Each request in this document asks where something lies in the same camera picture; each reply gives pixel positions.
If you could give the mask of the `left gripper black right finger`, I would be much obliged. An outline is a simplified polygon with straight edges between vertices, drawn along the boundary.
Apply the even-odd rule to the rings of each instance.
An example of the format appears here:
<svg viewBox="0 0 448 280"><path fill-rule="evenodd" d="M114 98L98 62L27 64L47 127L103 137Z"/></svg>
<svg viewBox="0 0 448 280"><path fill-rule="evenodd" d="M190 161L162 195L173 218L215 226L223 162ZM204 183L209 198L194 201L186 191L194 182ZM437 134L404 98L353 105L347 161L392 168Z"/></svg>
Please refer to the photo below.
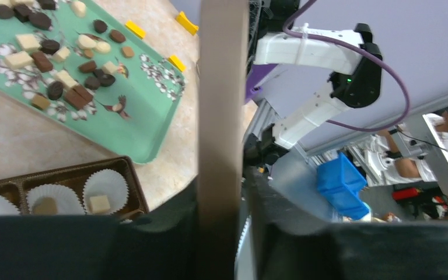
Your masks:
<svg viewBox="0 0 448 280"><path fill-rule="evenodd" d="M243 175L258 279L448 279L448 222L328 222Z"/></svg>

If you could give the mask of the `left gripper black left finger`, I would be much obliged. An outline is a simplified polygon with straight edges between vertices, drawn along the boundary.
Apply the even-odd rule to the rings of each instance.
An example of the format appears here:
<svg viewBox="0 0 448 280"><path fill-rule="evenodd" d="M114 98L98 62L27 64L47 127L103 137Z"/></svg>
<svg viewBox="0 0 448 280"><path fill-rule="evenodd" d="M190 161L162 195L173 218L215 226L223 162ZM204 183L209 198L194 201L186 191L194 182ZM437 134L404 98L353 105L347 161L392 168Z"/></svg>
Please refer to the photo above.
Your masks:
<svg viewBox="0 0 448 280"><path fill-rule="evenodd" d="M140 218L0 216L0 279L193 279L195 185Z"/></svg>

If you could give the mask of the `white square chocolate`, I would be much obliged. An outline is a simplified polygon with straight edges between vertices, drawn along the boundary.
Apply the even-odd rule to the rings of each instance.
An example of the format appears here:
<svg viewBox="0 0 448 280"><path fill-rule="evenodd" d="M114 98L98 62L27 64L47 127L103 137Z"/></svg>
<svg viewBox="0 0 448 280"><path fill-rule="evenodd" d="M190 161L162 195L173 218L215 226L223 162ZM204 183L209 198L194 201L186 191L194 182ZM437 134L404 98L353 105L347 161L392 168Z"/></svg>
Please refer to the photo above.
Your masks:
<svg viewBox="0 0 448 280"><path fill-rule="evenodd" d="M89 209L92 214L105 214L111 209L111 205L106 195L89 197Z"/></svg>

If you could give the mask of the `tan heart chocolate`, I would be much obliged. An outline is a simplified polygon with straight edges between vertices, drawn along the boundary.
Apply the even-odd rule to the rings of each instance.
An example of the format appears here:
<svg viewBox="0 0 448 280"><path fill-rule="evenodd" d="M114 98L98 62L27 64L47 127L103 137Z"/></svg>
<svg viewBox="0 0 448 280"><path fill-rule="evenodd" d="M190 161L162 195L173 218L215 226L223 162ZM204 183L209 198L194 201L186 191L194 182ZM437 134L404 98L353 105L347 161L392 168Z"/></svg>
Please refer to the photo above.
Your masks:
<svg viewBox="0 0 448 280"><path fill-rule="evenodd" d="M38 200L31 210L35 215L56 215L58 207L56 200L51 197L44 197Z"/></svg>

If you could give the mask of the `brown box lid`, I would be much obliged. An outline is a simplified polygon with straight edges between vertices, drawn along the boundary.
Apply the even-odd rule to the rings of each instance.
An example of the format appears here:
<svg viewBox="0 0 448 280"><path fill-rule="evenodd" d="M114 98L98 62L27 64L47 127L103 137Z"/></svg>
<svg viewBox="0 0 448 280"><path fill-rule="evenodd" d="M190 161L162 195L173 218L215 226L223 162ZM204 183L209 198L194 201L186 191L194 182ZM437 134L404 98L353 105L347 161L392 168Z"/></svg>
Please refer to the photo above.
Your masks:
<svg viewBox="0 0 448 280"><path fill-rule="evenodd" d="M197 279L233 279L242 177L247 1L202 1Z"/></svg>

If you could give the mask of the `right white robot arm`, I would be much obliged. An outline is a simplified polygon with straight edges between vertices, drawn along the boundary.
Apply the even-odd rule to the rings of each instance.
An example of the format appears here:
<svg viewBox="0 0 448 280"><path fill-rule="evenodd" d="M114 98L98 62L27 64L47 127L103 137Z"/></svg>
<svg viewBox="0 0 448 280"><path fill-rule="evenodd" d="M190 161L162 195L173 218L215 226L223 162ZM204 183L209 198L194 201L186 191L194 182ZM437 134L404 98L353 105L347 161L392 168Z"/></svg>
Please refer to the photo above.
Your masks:
<svg viewBox="0 0 448 280"><path fill-rule="evenodd" d="M352 30L294 28L298 37L268 33L258 40L255 65L286 64L329 72L307 86L310 94L294 112L265 128L257 144L244 150L249 165L274 163L320 125L351 109L373 104L380 96L383 56L368 24Z"/></svg>

